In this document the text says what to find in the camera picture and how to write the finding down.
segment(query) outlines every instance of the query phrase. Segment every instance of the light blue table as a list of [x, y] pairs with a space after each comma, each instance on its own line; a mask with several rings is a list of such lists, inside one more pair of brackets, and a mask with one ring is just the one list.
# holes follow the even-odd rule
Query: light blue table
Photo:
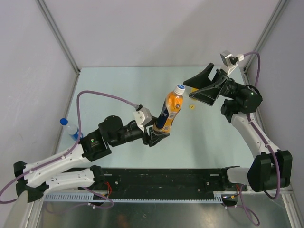
[[[72, 100], [68, 120], [77, 124], [76, 96], [83, 90], [94, 90], [121, 96], [159, 115], [166, 95], [176, 84], [193, 77], [204, 67], [109, 67], [83, 68]], [[240, 70], [230, 75], [243, 83]], [[112, 154], [93, 164], [109, 168], [222, 168], [233, 165], [250, 167], [253, 157], [241, 135], [220, 113], [224, 98], [210, 107], [184, 95], [183, 107], [174, 120], [170, 137], [154, 147], [141, 140], [111, 148]], [[120, 101], [98, 95], [82, 95], [80, 112], [83, 133], [98, 128], [107, 116], [121, 117], [123, 124], [133, 120], [134, 109]], [[63, 132], [59, 150], [74, 141]]]

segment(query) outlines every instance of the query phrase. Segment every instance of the small yellow object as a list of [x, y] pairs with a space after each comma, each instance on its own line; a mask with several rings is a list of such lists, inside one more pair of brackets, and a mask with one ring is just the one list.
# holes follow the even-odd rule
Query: small yellow object
[[198, 89], [191, 88], [191, 93], [197, 91]]

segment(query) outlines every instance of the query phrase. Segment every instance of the robotic arm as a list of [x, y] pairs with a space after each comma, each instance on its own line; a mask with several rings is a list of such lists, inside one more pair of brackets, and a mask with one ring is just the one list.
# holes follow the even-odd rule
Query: robotic arm
[[[42, 161], [26, 164], [19, 161], [14, 164], [15, 176], [27, 171], [29, 174], [18, 180], [16, 184], [17, 195], [28, 191], [28, 202], [40, 199], [44, 194], [74, 188], [93, 187], [103, 184], [104, 174], [99, 166], [77, 172], [66, 172], [80, 164], [93, 162], [111, 154], [110, 146], [115, 147], [137, 139], [142, 139], [144, 145], [150, 147], [169, 136], [169, 133], [155, 134], [152, 127], [156, 117], [152, 116], [149, 109], [140, 107], [133, 113], [135, 120], [123, 126], [121, 118], [112, 115], [98, 125], [98, 129], [89, 133], [79, 141], [79, 144], [68, 155], [67, 149]], [[37, 170], [35, 167], [49, 163]]]
[[[233, 56], [230, 52], [221, 53], [224, 65], [216, 70], [212, 80], [209, 75], [214, 67], [210, 63], [201, 73], [186, 80], [183, 84], [197, 89], [189, 97], [208, 105], [213, 105], [222, 95], [229, 98], [224, 101], [221, 113], [242, 135], [254, 157], [250, 168], [230, 167], [227, 177], [231, 183], [250, 185], [256, 191], [266, 191], [287, 187], [290, 184], [292, 156], [289, 151], [281, 151], [255, 121], [253, 113], [262, 102], [258, 89], [252, 85], [236, 83], [229, 75], [237, 68], [238, 61], [244, 55]], [[111, 154], [110, 146], [115, 147], [137, 139], [144, 145], [154, 146], [169, 136], [168, 133], [155, 134], [147, 127], [154, 124], [156, 118], [150, 111], [142, 107], [136, 109], [134, 121], [123, 126], [118, 116], [109, 116], [98, 125], [98, 129], [80, 140], [71, 153], [67, 149], [45, 160], [26, 164], [19, 161], [14, 164], [15, 176], [24, 173], [24, 177], [16, 184], [17, 195], [28, 191], [28, 202], [40, 199], [44, 194], [75, 187], [102, 186], [105, 177], [101, 167], [76, 172], [65, 172], [79, 164], [93, 162]]]
[[242, 135], [251, 150], [254, 162], [250, 168], [232, 167], [227, 176], [232, 183], [250, 185], [256, 191], [266, 191], [290, 184], [292, 156], [289, 151], [281, 151], [273, 144], [255, 121], [253, 113], [262, 102], [262, 96], [252, 85], [236, 83], [228, 77], [238, 66], [244, 55], [233, 56], [230, 52], [221, 53], [224, 66], [216, 70], [209, 79], [214, 65], [210, 63], [201, 73], [186, 80], [183, 84], [197, 89], [189, 97], [212, 106], [222, 95], [225, 99], [221, 113]]

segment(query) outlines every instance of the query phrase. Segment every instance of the water bottle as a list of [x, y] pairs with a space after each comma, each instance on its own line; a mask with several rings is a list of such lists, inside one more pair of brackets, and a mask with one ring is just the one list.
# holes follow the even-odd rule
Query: water bottle
[[167, 95], [161, 114], [153, 126], [155, 133], [170, 132], [173, 120], [181, 110], [184, 92], [185, 86], [176, 85], [175, 89]]
[[65, 131], [71, 136], [73, 140], [77, 140], [79, 129], [75, 124], [69, 123], [66, 118], [62, 118], [60, 124], [65, 129]]

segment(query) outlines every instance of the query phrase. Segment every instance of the white wall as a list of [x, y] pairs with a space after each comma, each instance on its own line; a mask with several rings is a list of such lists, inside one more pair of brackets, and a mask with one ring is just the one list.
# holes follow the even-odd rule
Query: white wall
[[[261, 51], [258, 89], [270, 138], [293, 155], [292, 186], [304, 214], [304, 1], [290, 1]], [[257, 63], [249, 75], [255, 80]]]
[[278, 1], [45, 0], [79, 67], [221, 65], [254, 48]]
[[[76, 74], [35, 1], [1, 1], [0, 188], [13, 164], [48, 157], [54, 149]], [[1, 200], [15, 199], [11, 186]], [[11, 205], [0, 205], [3, 227]]]

